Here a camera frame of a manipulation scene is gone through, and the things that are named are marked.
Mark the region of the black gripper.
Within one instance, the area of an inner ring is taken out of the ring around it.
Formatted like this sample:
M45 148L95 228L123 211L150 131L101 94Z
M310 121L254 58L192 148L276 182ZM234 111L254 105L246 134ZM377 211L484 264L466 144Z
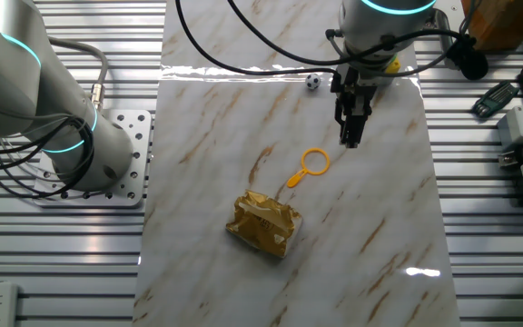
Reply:
M337 95L335 121L340 126L340 144L347 148L357 148L371 114L371 101L379 85L376 79L360 73L349 64L338 65L336 72L331 91ZM344 108L354 108L350 124L350 146Z

